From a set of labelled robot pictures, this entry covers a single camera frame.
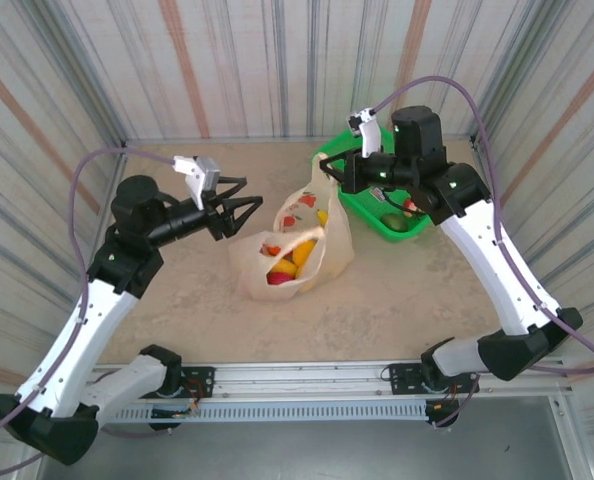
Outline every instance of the green basket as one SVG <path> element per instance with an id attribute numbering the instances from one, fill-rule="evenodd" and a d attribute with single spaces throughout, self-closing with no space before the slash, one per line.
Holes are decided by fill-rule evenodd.
<path id="1" fill-rule="evenodd" d="M 385 152 L 392 153 L 394 151 L 393 136 L 384 128 L 381 128 L 381 141 Z M 353 137 L 352 133 L 347 130 L 342 134 L 337 135 L 330 142 L 322 146 L 319 150 L 317 150 L 317 153 L 322 152 L 329 157 L 332 157 L 333 155 L 337 155 L 338 153 L 341 153 L 345 150 L 351 150 L 355 148 L 361 148 L 361 137 L 355 138 Z M 344 160 L 340 159 L 336 162 L 333 162 L 333 166 L 343 169 Z M 406 238 L 414 237 L 430 224 L 430 217 L 428 217 L 428 215 L 414 215 L 411 218 L 406 217 L 409 227 L 408 231 L 395 232 L 394 230 L 391 230 L 379 219 L 385 213 L 402 214 L 402 211 L 389 205 L 385 201 L 379 201 L 373 196 L 372 191 L 373 189 L 369 188 L 356 195 L 351 195 L 348 193 L 342 193 L 340 187 L 339 198 L 341 198 L 341 201 L 344 205 L 347 205 L 349 208 L 354 210 L 357 215 L 363 218 L 371 228 L 377 230 L 379 234 L 389 242 L 400 242 Z M 394 192 L 388 194 L 388 196 L 392 201 L 399 205 L 402 205 L 404 200 L 410 197 L 408 192 L 405 190 L 395 190 Z"/>

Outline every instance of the yellow fruit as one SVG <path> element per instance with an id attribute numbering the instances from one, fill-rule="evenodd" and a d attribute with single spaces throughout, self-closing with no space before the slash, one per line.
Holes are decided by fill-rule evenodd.
<path id="1" fill-rule="evenodd" d="M 326 222 L 328 221 L 328 213 L 324 212 L 323 210 L 317 210 L 317 218 L 319 219 L 319 224 L 322 227 L 325 227 Z"/>
<path id="2" fill-rule="evenodd" d="M 286 273 L 292 277 L 297 273 L 297 265 L 282 258 L 277 262 L 273 268 L 270 269 L 272 273 Z"/>
<path id="3" fill-rule="evenodd" d="M 293 263 L 298 267 L 303 266 L 308 260 L 308 256 L 310 252 L 313 251 L 315 248 L 315 240 L 308 240 L 307 242 L 298 245 L 297 248 L 293 250 Z"/>

